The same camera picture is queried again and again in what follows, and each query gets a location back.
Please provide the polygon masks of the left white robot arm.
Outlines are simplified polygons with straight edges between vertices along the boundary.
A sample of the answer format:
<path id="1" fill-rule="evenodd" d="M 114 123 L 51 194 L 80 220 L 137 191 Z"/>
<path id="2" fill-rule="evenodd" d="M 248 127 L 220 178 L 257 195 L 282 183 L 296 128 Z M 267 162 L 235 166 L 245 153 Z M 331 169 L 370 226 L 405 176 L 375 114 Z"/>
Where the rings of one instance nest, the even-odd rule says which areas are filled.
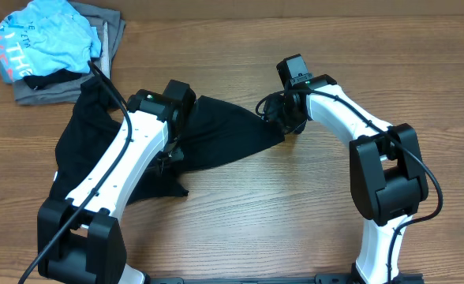
<path id="1" fill-rule="evenodd" d="M 195 100 L 187 83 L 171 80 L 162 94 L 140 90 L 120 107 L 122 126 L 91 172 L 63 200 L 39 208 L 31 269 L 62 283 L 151 281 L 128 265 L 120 222 L 148 165 L 178 142 Z"/>

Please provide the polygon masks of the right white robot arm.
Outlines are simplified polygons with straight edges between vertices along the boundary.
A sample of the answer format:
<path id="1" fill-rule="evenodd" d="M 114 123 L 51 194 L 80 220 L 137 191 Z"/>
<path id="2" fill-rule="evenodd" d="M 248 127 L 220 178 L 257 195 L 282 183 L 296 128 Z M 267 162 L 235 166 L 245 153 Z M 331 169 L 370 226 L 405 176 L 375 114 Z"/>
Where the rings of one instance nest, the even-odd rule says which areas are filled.
<path id="1" fill-rule="evenodd" d="M 398 268 L 402 238 L 428 197 L 415 130 L 393 126 L 353 102 L 328 75 L 314 76 L 299 54 L 276 66 L 283 93 L 262 99 L 256 112 L 299 134 L 317 121 L 346 145 L 350 193 L 364 219 L 361 250 L 349 273 L 318 274 L 316 283 L 422 283 L 421 274 Z"/>

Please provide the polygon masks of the black t-shirt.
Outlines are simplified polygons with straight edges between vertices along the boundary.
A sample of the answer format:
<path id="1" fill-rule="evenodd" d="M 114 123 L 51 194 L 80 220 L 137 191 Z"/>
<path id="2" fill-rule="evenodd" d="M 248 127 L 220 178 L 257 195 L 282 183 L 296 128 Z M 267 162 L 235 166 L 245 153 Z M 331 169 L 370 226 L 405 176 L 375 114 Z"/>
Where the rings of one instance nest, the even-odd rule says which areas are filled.
<path id="1" fill-rule="evenodd" d="M 49 193 L 51 199 L 64 200 L 109 148 L 121 127 L 109 114 L 117 107 L 98 78 L 81 84 L 73 115 L 55 148 L 58 174 Z M 283 140 L 283 131 L 276 124 L 232 103 L 201 96 L 181 134 L 182 160 L 165 166 L 161 174 L 145 171 L 129 202 L 187 196 L 188 190 L 178 182 L 181 174 L 232 163 Z"/>

